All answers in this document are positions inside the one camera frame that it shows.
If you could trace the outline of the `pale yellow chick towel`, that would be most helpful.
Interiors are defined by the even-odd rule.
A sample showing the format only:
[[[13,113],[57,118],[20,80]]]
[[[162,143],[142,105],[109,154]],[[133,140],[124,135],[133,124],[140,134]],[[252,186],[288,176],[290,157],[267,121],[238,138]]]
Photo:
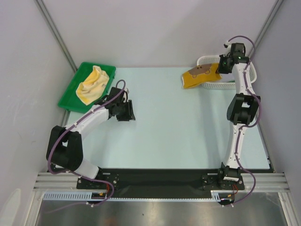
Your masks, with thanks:
[[[94,65],[92,72],[76,89],[76,95],[83,104],[89,105],[102,96],[108,82],[107,72]]]

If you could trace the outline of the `white towel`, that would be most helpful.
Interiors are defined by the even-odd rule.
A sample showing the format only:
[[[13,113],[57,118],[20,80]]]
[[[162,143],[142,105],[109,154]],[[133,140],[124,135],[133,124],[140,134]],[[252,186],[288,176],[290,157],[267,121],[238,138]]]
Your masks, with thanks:
[[[221,74],[222,79],[220,80],[220,82],[228,82],[231,80],[235,80],[234,76],[231,73],[228,74]]]

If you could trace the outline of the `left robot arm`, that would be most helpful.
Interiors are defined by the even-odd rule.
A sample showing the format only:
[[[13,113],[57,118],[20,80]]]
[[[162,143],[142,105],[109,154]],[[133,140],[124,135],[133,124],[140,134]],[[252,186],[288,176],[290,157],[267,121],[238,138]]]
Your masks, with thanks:
[[[128,89],[113,87],[110,93],[100,98],[83,116],[65,127],[55,126],[51,130],[46,160],[48,169],[55,164],[87,178],[92,188],[103,184],[103,170],[84,159],[83,140],[101,123],[115,117],[117,121],[135,120],[132,100]]]

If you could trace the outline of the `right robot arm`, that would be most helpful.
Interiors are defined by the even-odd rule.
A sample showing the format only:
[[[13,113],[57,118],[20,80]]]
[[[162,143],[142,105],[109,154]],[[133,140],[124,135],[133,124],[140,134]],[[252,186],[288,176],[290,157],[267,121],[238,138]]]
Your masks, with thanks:
[[[220,55],[217,72],[232,74],[235,81],[236,94],[228,109],[227,120],[230,122],[230,136],[224,161],[221,163],[216,183],[221,189],[228,189],[233,182],[240,180],[243,167],[240,163],[243,140],[247,128],[260,106],[261,98],[255,95],[250,78],[251,61],[246,56],[243,43],[224,44],[226,52]]]

